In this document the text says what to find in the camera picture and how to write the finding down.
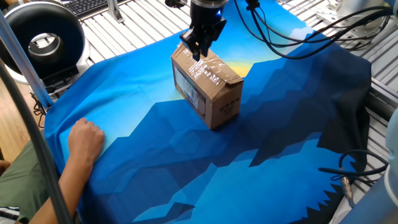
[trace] table surface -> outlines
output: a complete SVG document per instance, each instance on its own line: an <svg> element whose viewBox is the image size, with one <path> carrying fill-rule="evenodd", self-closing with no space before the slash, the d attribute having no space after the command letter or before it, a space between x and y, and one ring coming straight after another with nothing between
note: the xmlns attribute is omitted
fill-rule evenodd
<svg viewBox="0 0 398 224"><path fill-rule="evenodd" d="M325 7L328 1L324 0L292 0L280 2L285 9L306 22L315 30L327 24L316 16L316 11ZM91 47L89 65L104 59L112 58L162 40L172 34L188 28L190 23L189 8L171 9L161 0L126 1L120 4L121 14L125 20L118 24L105 10L82 20ZM325 35L332 35L336 31L329 30ZM377 36L366 49L353 52L367 60L372 65L372 76L394 91L398 91L398 28L390 22L387 29ZM342 42L342 46L354 46L356 41ZM383 158L387 158L389 150L385 147L385 136L388 123L378 115L369 111L371 128L369 130L368 149ZM382 164L368 157L366 170L372 170ZM370 176L370 179L380 177L379 174ZM354 201L359 201L369 190L369 187L355 182L353 185ZM335 216L349 209L348 202L343 199Z"/></svg>

